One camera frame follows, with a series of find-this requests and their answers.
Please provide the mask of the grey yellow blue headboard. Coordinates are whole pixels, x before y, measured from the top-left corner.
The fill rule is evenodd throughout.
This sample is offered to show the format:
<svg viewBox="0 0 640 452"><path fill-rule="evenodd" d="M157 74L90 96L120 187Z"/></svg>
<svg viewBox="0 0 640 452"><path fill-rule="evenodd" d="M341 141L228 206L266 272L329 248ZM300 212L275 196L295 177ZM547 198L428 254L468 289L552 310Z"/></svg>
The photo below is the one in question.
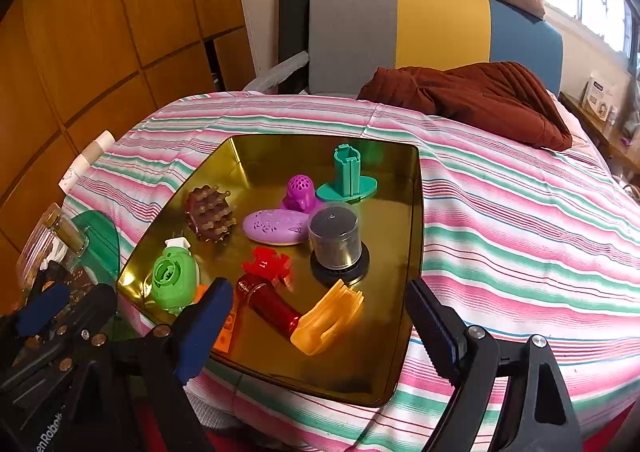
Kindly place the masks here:
<svg viewBox="0 0 640 452"><path fill-rule="evenodd" d="M380 68L518 62L560 91L563 40L498 0L310 0L312 94L356 96Z"/></svg>

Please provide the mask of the green round valve toy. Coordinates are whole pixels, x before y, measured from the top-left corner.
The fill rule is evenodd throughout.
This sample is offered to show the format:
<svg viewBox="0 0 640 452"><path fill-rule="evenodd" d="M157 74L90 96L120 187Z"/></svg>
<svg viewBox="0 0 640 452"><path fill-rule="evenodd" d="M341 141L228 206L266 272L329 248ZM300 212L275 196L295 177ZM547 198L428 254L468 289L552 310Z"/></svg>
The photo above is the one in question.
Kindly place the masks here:
<svg viewBox="0 0 640 452"><path fill-rule="evenodd" d="M183 237L166 239L165 248L155 260L151 274L151 299L158 308L179 313L194 302L200 285L200 268Z"/></svg>

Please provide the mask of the lilac oval soap box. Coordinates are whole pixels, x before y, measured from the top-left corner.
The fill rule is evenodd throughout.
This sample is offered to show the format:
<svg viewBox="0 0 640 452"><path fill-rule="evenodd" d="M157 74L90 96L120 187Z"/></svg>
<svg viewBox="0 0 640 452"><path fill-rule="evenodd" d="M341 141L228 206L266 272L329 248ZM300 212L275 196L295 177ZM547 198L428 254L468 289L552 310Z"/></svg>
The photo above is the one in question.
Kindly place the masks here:
<svg viewBox="0 0 640 452"><path fill-rule="evenodd" d="M247 215L242 230L253 242L271 246L293 246L308 238L306 213L288 209L262 209Z"/></svg>

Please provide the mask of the black clear disc spindle case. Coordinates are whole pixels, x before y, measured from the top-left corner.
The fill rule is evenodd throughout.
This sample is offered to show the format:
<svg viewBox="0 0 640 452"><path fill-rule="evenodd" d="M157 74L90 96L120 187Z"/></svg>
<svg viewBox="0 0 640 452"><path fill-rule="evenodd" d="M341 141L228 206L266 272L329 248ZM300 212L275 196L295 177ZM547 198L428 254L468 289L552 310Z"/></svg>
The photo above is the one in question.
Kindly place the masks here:
<svg viewBox="0 0 640 452"><path fill-rule="evenodd" d="M342 281L346 286L367 275L370 253L360 234L358 213L346 203L326 203L308 220L310 268L325 287Z"/></svg>

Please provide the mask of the wooden desk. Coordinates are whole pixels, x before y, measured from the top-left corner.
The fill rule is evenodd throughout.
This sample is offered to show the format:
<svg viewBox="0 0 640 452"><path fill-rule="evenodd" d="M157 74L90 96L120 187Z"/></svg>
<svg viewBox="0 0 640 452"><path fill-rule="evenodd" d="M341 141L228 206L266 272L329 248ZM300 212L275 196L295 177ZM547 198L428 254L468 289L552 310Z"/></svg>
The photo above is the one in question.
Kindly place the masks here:
<svg viewBox="0 0 640 452"><path fill-rule="evenodd" d="M639 157L634 155L630 147L623 143L620 130L599 119L593 112L582 108L576 98L564 92L560 93L559 101L578 118L582 129L589 134L605 158L616 159L625 169L639 173Z"/></svg>

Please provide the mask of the red cross shaped toy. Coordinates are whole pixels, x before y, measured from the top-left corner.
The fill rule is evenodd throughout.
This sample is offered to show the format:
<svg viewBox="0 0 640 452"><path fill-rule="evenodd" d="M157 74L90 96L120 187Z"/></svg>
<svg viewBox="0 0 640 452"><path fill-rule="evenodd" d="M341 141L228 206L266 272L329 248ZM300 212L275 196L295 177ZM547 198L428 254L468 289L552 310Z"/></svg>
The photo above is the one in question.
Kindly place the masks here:
<svg viewBox="0 0 640 452"><path fill-rule="evenodd" d="M283 284L289 287L292 283L291 268L292 260L289 256L265 246L256 246L250 260L242 262L245 273L260 277L273 286Z"/></svg>

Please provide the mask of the teal flanged cylinder toy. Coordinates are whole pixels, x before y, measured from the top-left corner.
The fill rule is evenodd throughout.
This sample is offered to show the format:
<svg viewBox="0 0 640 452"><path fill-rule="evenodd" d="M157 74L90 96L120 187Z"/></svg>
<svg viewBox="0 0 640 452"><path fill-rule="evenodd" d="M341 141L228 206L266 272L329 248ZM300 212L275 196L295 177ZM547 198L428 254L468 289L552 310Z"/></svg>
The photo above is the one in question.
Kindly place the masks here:
<svg viewBox="0 0 640 452"><path fill-rule="evenodd" d="M361 155L349 144L340 144L333 153L334 179L318 187L316 195L322 201L358 203L378 189L376 178L361 173Z"/></svg>

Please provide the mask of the white product box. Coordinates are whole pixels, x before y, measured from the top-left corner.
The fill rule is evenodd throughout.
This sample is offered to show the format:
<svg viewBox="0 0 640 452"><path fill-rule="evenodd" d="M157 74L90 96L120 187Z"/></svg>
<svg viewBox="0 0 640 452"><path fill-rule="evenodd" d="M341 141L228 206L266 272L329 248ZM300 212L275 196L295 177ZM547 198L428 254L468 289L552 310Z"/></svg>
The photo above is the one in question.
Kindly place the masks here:
<svg viewBox="0 0 640 452"><path fill-rule="evenodd" d="M615 109L614 86L606 80L591 76L582 94L582 108L607 123Z"/></svg>

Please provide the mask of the green glass side table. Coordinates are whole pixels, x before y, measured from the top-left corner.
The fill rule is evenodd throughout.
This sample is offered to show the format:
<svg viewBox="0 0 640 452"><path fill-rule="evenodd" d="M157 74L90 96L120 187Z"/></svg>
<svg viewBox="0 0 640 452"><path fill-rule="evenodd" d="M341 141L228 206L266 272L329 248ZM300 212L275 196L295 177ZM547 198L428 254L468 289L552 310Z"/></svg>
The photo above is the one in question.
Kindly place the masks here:
<svg viewBox="0 0 640 452"><path fill-rule="evenodd" d="M120 274L119 236L114 222L105 213L87 210L72 219L88 239L79 264L94 284L115 287Z"/></svg>

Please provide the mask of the orange red block toy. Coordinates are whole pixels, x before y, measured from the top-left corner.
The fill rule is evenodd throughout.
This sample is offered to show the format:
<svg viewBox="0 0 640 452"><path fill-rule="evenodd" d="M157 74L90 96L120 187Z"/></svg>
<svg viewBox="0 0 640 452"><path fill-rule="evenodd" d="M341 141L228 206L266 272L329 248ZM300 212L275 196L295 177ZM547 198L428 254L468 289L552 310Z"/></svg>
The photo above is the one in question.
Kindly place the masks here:
<svg viewBox="0 0 640 452"><path fill-rule="evenodd" d="M238 317L238 310L239 298L235 293L235 290L232 290L231 309L212 347L212 350L214 352L217 352L217 354L228 354L230 350L235 322L236 318Z"/></svg>

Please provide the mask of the clear glass jar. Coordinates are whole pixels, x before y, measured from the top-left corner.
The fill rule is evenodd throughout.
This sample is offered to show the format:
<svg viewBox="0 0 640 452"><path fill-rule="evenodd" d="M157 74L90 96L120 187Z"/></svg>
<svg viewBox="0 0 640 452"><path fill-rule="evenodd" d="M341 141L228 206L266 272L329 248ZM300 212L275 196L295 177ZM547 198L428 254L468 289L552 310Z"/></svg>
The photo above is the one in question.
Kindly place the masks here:
<svg viewBox="0 0 640 452"><path fill-rule="evenodd" d="M50 204L17 259L18 285L21 289L30 290L37 272L46 271L52 261L73 273L88 246L88 236L76 227L58 204Z"/></svg>

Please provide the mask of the red cylinder toy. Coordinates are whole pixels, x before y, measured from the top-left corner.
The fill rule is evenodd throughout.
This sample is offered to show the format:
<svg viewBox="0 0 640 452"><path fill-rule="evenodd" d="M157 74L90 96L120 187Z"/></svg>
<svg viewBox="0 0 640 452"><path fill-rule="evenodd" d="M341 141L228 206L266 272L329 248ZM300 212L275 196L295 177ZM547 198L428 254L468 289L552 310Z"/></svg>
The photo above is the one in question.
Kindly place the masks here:
<svg viewBox="0 0 640 452"><path fill-rule="evenodd" d="M300 313L291 307L266 279L244 274L235 290L240 304L247 305L278 334L290 340L300 319Z"/></svg>

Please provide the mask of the dark red quilted blanket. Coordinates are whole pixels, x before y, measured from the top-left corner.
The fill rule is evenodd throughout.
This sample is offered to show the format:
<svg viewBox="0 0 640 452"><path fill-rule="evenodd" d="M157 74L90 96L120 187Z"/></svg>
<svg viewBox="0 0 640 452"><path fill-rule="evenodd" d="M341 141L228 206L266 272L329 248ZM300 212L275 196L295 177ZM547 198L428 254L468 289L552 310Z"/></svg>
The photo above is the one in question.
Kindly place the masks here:
<svg viewBox="0 0 640 452"><path fill-rule="evenodd" d="M563 152L573 145L542 81L516 62L448 70L380 67L358 97L465 123L535 149Z"/></svg>

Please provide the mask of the yellow orange ribbed toy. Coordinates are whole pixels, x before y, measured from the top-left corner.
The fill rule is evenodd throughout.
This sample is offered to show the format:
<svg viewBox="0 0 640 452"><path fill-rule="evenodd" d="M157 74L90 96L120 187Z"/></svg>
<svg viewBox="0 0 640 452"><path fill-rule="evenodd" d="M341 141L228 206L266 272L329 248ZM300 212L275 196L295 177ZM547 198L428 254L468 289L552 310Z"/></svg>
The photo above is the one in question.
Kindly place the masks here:
<svg viewBox="0 0 640 452"><path fill-rule="evenodd" d="M361 291L338 279L297 323L290 342L306 356L321 354L348 331L363 304Z"/></svg>

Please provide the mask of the brown honeycomb block toy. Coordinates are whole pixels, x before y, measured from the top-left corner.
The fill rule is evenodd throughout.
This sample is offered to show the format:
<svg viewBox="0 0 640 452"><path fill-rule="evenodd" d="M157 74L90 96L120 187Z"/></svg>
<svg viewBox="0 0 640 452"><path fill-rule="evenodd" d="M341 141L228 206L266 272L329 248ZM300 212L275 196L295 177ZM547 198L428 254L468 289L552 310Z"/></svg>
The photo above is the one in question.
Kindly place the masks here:
<svg viewBox="0 0 640 452"><path fill-rule="evenodd" d="M230 191L217 185L204 185L186 197L186 224L202 242L221 242L236 224L234 208L229 204Z"/></svg>

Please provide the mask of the striped pink green bedspread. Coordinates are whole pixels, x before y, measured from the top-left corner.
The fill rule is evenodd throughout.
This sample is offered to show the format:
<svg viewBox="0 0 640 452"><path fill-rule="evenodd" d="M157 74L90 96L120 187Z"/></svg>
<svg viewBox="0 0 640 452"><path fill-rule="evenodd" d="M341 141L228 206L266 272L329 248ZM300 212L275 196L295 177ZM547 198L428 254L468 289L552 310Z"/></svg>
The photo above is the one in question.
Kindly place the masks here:
<svg viewBox="0 0 640 452"><path fill-rule="evenodd" d="M215 93L176 100L126 133L64 201L107 214L120 254L235 134L306 133L419 149L422 276L465 322L541 334L582 435L602 446L639 395L639 208L594 149L552 153L455 121L349 98Z"/></svg>

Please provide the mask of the black rolled mat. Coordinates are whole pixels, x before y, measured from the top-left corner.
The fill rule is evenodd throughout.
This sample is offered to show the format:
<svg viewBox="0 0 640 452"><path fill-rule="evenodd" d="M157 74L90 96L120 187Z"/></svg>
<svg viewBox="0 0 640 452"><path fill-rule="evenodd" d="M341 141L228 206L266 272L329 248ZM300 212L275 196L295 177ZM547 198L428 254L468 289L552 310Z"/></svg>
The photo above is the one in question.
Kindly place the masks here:
<svg viewBox="0 0 640 452"><path fill-rule="evenodd" d="M278 62L308 51L309 1L278 0Z"/></svg>

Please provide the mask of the magenta perforated dome toy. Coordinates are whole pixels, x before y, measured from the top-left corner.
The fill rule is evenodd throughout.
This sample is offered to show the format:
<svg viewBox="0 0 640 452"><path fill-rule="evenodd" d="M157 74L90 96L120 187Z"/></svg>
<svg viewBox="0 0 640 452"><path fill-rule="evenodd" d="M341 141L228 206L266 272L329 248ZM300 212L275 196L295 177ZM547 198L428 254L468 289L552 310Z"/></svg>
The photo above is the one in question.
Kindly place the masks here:
<svg viewBox="0 0 640 452"><path fill-rule="evenodd" d="M280 207L283 209L311 213L320 207L322 201L317 196L314 182L308 175L293 175L286 184L285 195Z"/></svg>

